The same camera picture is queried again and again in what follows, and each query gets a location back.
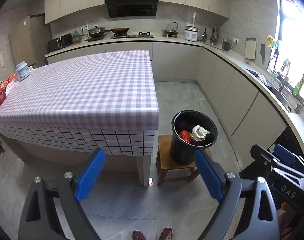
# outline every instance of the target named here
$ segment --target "shoe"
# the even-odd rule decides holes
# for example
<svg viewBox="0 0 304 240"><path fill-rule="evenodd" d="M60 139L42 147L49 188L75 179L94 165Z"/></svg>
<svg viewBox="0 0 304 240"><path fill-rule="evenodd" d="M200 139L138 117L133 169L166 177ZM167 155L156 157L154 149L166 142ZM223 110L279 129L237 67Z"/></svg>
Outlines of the shoe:
<svg viewBox="0 0 304 240"><path fill-rule="evenodd" d="M145 236L140 231L138 231L138 230L135 230L132 233L132 239L133 240L146 240Z"/></svg>
<svg viewBox="0 0 304 240"><path fill-rule="evenodd" d="M172 240L173 231L171 228L164 228L161 235L159 236L159 240Z"/></svg>

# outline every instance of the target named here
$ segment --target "pink and white gingham tablecloth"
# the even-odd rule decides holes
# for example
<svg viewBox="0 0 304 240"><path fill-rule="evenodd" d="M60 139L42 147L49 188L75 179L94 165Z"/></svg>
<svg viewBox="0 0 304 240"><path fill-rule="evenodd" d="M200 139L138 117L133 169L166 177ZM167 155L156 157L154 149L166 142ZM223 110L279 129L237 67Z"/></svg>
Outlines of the pink and white gingham tablecloth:
<svg viewBox="0 0 304 240"><path fill-rule="evenodd" d="M159 108L148 51L118 51L34 69L11 87L0 124L157 130Z"/></svg>

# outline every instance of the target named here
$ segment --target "wooden stool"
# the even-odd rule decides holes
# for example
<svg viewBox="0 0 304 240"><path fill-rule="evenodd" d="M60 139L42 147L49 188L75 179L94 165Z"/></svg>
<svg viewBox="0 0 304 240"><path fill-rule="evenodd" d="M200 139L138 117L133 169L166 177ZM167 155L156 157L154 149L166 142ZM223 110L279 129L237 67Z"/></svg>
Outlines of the wooden stool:
<svg viewBox="0 0 304 240"><path fill-rule="evenodd" d="M181 180L192 181L199 175L199 171L197 169L194 170L194 168L196 168L195 162L188 165L182 165L172 159L170 155L172 135L170 134L159 135L158 139L159 139L159 148L156 157L156 164L158 161L160 161L160 172L159 172L159 179L157 182L158 186L162 185L163 182L173 182L173 181L181 181ZM211 159L213 159L209 148L205 149L205 152ZM191 175L180 178L165 179L168 170L179 170L179 169L190 169Z"/></svg>

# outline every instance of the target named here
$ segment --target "range hood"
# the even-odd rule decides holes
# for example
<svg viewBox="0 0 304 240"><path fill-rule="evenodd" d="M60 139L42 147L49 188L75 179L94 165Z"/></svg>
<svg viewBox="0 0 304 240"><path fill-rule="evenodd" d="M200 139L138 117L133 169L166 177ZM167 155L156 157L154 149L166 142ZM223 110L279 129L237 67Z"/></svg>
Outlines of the range hood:
<svg viewBox="0 0 304 240"><path fill-rule="evenodd" d="M110 18L124 16L156 16L159 0L105 0Z"/></svg>

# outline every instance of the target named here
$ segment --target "rice cooker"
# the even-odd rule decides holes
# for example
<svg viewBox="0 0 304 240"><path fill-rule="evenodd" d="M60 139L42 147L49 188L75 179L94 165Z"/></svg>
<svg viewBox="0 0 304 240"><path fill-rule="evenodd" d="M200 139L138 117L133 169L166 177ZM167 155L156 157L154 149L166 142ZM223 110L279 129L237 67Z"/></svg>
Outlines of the rice cooker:
<svg viewBox="0 0 304 240"><path fill-rule="evenodd" d="M197 41L199 37L198 28L193 26L187 26L185 28L185 39L188 41Z"/></svg>

